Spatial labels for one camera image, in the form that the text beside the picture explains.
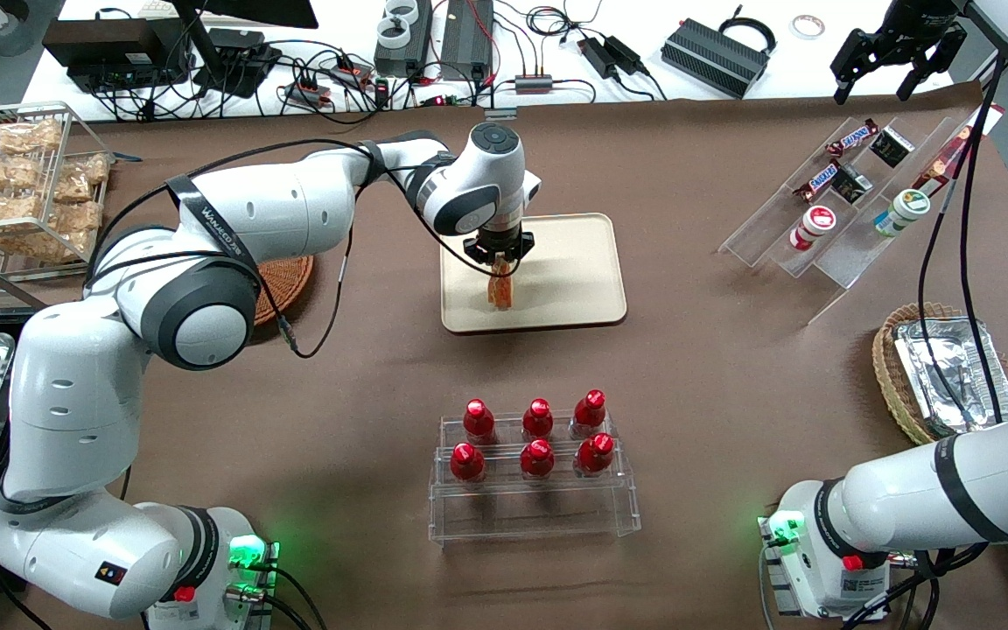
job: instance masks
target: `tape roll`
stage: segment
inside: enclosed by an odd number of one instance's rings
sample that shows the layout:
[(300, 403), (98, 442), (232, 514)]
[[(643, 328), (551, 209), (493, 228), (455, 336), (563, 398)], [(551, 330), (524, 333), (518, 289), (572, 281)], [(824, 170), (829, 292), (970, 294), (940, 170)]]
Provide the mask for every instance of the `tape roll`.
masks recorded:
[(384, 48), (402, 48), (411, 43), (411, 24), (400, 16), (385, 16), (376, 24), (375, 34)]
[(407, 24), (412, 24), (419, 19), (419, 4), (417, 0), (388, 0), (384, 5), (383, 15), (403, 17)]

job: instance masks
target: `snickers bar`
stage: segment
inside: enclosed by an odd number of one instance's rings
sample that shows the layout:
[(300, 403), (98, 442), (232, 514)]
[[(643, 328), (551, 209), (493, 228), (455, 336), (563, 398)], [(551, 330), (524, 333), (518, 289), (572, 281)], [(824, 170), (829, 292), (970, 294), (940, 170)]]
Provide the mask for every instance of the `snickers bar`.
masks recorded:
[(812, 176), (810, 182), (804, 183), (803, 186), (799, 186), (792, 192), (792, 195), (803, 197), (803, 201), (808, 203), (812, 199), (815, 199), (815, 196), (820, 194), (821, 188), (831, 182), (837, 174), (839, 174), (839, 162), (832, 160), (832, 163), (827, 164), (827, 168), (821, 170), (818, 175)]
[(851, 132), (851, 135), (827, 144), (827, 152), (833, 156), (844, 156), (849, 149), (857, 147), (858, 144), (861, 144), (861, 141), (875, 135), (877, 132), (879, 132), (877, 124), (873, 122), (873, 119), (867, 118), (866, 124), (861, 125), (861, 127)]

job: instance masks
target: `black power adapter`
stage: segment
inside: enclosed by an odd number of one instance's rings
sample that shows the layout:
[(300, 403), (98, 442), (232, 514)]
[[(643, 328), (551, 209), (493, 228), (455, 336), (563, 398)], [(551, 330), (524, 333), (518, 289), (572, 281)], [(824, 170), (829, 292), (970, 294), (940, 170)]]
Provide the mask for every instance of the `black power adapter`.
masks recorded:
[(588, 36), (586, 39), (578, 41), (578, 47), (581, 48), (581, 53), (588, 59), (589, 65), (594, 67), (601, 79), (609, 79), (609, 77), (616, 75), (617, 61), (613, 59), (612, 55), (609, 55), (605, 46), (601, 46), (601, 42), (597, 40), (596, 36)]
[(616, 61), (617, 68), (620, 68), (625, 75), (636, 75), (636, 71), (644, 70), (644, 64), (640, 62), (640, 55), (637, 55), (635, 50), (629, 48), (624, 41), (617, 39), (616, 36), (606, 36), (605, 51)]

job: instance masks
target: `acrylic display rack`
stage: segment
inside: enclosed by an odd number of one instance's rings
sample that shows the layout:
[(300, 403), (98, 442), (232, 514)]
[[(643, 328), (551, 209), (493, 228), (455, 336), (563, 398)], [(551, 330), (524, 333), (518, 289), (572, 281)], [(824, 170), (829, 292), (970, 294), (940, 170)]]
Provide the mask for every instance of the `acrylic display rack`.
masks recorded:
[[(935, 159), (935, 155), (959, 128), (958, 121), (952, 118), (943, 119), (931, 130), (921, 130), (917, 125), (899, 118), (893, 118), (885, 124), (879, 121), (879, 127), (884, 128), (886, 125), (892, 127), (916, 148), (896, 167), (891, 167), (869, 149), (875, 138), (871, 136), (863, 142), (863, 146), (852, 148), (847, 155), (840, 158), (839, 163), (851, 164), (873, 184), (873, 187), (856, 203), (851, 204), (846, 201), (830, 183), (810, 203), (805, 203), (800, 197), (793, 195), (793, 191), (807, 183), (833, 159), (825, 146), (863, 127), (863, 124), (864, 121), (855, 118), (847, 119), (835, 133), (818, 144), (791, 176), (780, 184), (776, 195), (769, 197), (768, 201), (718, 248), (720, 252), (729, 252), (737, 256), (749, 267), (777, 264), (792, 278), (799, 278), (815, 268), (817, 274), (827, 275), (837, 283), (838, 289), (835, 295), (812, 316), (808, 323), (814, 322), (835, 302), (843, 298), (866, 268), (896, 240), (880, 235), (873, 228), (873, 219), (889, 208), (889, 203), (898, 193), (915, 182), (916, 176), (927, 168), (932, 159)], [(816, 239), (807, 251), (800, 251), (788, 242), (788, 235), (799, 224), (804, 211), (812, 205), (824, 205), (832, 209), (837, 219), (836, 226), (827, 235)]]
[(480, 447), (485, 481), (464, 483), (449, 471), (454, 447), (466, 440), (461, 417), (440, 419), (439, 447), (430, 475), (430, 539), (542, 538), (548, 535), (617, 534), (640, 530), (636, 483), (611, 414), (601, 430), (616, 438), (613, 464), (593, 478), (574, 472), (581, 440), (568, 433), (571, 410), (555, 410), (547, 442), (554, 450), (554, 470), (545, 480), (527, 481), (520, 473), (521, 414), (497, 414), (499, 444)]

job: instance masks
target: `round woven placemat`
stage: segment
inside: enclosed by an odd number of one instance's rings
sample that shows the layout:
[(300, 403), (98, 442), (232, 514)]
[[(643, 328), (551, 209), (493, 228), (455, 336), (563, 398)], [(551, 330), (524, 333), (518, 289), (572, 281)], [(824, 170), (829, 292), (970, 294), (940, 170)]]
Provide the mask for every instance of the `round woven placemat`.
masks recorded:
[[(287, 309), (295, 302), (297, 295), (301, 294), (305, 283), (308, 283), (308, 278), (313, 274), (313, 264), (316, 263), (311, 255), (260, 264), (259, 272), (263, 274), (263, 279), (267, 280), (267, 286), (271, 287), (275, 303), (279, 304), (280, 309)], [(274, 319), (275, 311), (271, 308), (271, 301), (260, 291), (259, 301), (255, 303), (256, 327)]]
[[(925, 318), (941, 319), (956, 318), (956, 316), (960, 316), (957, 308), (941, 303), (924, 302)], [(916, 404), (916, 397), (912, 394), (912, 385), (908, 382), (908, 375), (900, 366), (897, 349), (892, 346), (892, 328), (912, 320), (919, 320), (919, 309), (915, 303), (907, 303), (893, 310), (885, 319), (885, 323), (881, 324), (881, 328), (873, 336), (873, 372), (877, 375), (885, 404), (889, 407), (892, 418), (897, 420), (900, 430), (905, 431), (916, 444), (927, 444), (935, 442), (936, 435), (931, 434), (924, 424), (923, 415), (920, 415)], [(998, 359), (1005, 371), (1005, 378), (1008, 379), (1008, 362), (1005, 361), (1005, 355), (999, 352)]]

